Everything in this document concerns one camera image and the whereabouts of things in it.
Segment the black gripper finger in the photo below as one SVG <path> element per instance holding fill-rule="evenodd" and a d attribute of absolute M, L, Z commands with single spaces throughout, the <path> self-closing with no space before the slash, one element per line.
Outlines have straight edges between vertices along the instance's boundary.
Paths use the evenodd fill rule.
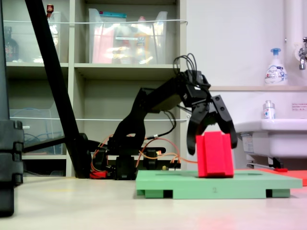
<path fill-rule="evenodd" d="M 212 103 L 216 109 L 215 120 L 222 132 L 230 135 L 231 148 L 235 149 L 237 147 L 237 134 L 233 124 L 233 120 L 224 104 L 222 97 L 220 95 L 212 97 Z"/>
<path fill-rule="evenodd" d="M 208 123 L 209 106 L 196 106 L 188 124 L 187 131 L 187 149 L 189 155 L 194 155 L 196 150 L 196 136 L 202 135 L 206 130 Z"/>

